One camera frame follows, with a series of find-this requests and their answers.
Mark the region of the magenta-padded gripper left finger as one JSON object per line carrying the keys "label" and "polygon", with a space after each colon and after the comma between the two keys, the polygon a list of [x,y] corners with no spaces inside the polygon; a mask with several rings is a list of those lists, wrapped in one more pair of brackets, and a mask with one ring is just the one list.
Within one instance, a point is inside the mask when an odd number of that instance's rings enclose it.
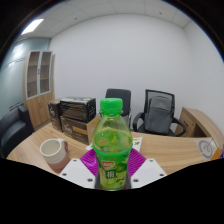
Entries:
{"label": "magenta-padded gripper left finger", "polygon": [[99,187],[99,174],[95,151],[91,149],[80,159],[73,158],[59,176],[78,186],[97,189]]}

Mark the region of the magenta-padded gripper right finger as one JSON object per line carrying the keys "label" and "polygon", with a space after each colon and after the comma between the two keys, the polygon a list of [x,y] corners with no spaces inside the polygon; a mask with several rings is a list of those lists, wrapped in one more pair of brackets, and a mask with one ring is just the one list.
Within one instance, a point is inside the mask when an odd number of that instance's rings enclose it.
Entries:
{"label": "magenta-padded gripper right finger", "polygon": [[130,152],[127,172],[128,189],[141,188],[166,176],[155,159],[146,159],[135,149]]}

